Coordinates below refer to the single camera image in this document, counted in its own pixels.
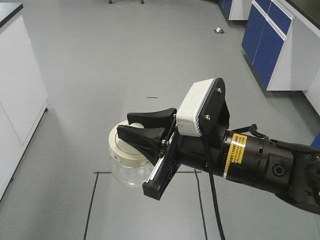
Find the black cable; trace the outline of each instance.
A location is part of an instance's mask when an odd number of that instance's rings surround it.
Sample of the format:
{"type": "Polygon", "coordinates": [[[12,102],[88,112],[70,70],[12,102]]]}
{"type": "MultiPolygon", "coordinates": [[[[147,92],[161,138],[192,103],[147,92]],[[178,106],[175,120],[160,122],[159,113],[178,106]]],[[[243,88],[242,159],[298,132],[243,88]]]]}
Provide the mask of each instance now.
{"type": "Polygon", "coordinates": [[[198,194],[199,194],[199,202],[200,202],[200,210],[201,210],[201,216],[202,216],[204,236],[205,236],[205,240],[208,240],[204,208],[203,208],[202,199],[201,199],[200,182],[199,182],[199,178],[198,178],[198,174],[197,174],[197,170],[196,169],[194,169],[194,174],[195,174],[195,178],[196,178],[196,183],[198,185],[198,194]]]}
{"type": "Polygon", "coordinates": [[[226,240],[224,229],[223,229],[222,223],[221,223],[220,213],[219,213],[216,186],[215,186],[214,174],[213,174],[212,166],[211,166],[211,160],[210,160],[210,154],[209,154],[209,142],[208,142],[207,136],[202,135],[202,142],[203,142],[203,147],[205,149],[205,155],[206,155],[205,157],[207,159],[208,172],[209,172],[210,185],[211,185],[211,193],[212,193],[213,206],[214,206],[214,212],[215,212],[215,219],[216,219],[216,223],[218,225],[221,240],[226,240]]]}

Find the cabinet drawer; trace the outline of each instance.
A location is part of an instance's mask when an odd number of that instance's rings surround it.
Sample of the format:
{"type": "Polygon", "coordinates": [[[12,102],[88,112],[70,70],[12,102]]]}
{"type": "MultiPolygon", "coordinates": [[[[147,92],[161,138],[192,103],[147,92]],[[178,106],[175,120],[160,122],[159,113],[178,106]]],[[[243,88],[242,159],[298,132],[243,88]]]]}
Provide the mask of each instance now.
{"type": "Polygon", "coordinates": [[[255,2],[262,8],[262,10],[268,14],[271,0],[255,0],[255,2]]]}
{"type": "Polygon", "coordinates": [[[290,24],[292,21],[292,16],[288,16],[279,6],[274,2],[271,3],[268,16],[270,19],[280,28],[280,30],[287,35],[290,24]]]}

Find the glass jar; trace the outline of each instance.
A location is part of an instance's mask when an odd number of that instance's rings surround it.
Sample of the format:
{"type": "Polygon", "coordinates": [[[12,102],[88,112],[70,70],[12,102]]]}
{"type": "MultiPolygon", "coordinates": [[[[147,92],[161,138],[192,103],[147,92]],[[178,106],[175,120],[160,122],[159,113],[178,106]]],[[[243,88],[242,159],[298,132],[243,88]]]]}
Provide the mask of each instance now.
{"type": "MultiPolygon", "coordinates": [[[[123,121],[118,125],[129,125],[123,121]]],[[[109,153],[111,173],[115,179],[128,187],[141,187],[154,166],[137,149],[118,138],[116,125],[109,134],[109,153]]],[[[140,123],[133,123],[130,126],[144,128],[140,123]]]]}

